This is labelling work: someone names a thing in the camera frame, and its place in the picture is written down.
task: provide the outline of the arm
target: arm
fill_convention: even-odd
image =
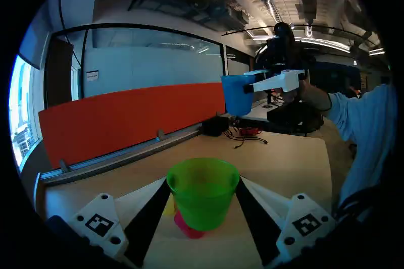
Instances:
[[[394,107],[392,98],[395,95],[392,87],[381,85],[365,93],[361,99],[347,98],[341,93],[328,94],[306,81],[300,81],[299,89],[283,93],[283,99],[291,102],[298,94],[303,101],[332,120],[344,140],[351,138],[356,143],[358,138],[361,140],[367,138],[368,133],[374,133],[373,122],[378,122],[379,114],[384,115],[388,100],[392,104],[390,106]]]
[[[299,81],[299,88],[290,92],[284,92],[282,94],[283,100],[286,103],[293,102],[294,98],[300,96],[300,98],[309,103],[314,108],[322,111],[323,115],[327,116],[332,104],[331,99],[325,91],[310,85],[306,81]]]

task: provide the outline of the orange partition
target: orange partition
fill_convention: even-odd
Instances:
[[[97,95],[39,113],[54,169],[92,159],[224,113],[221,83],[160,86]]]

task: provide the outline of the paper sign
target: paper sign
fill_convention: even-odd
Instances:
[[[87,82],[98,80],[98,70],[89,71],[85,73]]]

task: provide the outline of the desk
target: desk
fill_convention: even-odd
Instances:
[[[115,207],[125,228],[137,213],[139,191],[164,177],[168,169],[187,158],[216,157],[237,167],[240,174],[284,197],[304,192],[327,211],[331,206],[331,172],[322,139],[263,132],[268,141],[239,142],[226,136],[196,136],[169,149],[115,170],[46,189],[47,216],[68,220],[99,193],[114,196]],[[188,240],[175,226],[173,217],[162,216],[144,259],[145,269],[261,268],[247,222],[234,196],[226,221],[198,240]]]
[[[193,157],[216,157],[235,165],[241,175],[290,198],[304,192],[331,209],[331,172],[322,139],[262,132],[268,141],[239,142],[226,136],[196,136],[169,149],[120,168],[69,184],[48,187],[46,216],[68,220],[99,193],[119,198],[164,177],[174,164]]]

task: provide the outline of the light blue sleeve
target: light blue sleeve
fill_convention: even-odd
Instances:
[[[394,87],[380,85],[361,99],[330,94],[328,118],[344,140],[358,145],[355,160],[340,192],[340,202],[369,186],[376,185],[383,162],[394,146],[397,103]]]
[[[389,85],[380,85],[360,99],[347,98],[342,93],[329,94],[332,106],[328,118],[337,126],[343,140],[351,139],[359,144],[358,141],[379,126],[380,118],[375,115],[385,111],[391,90]]]

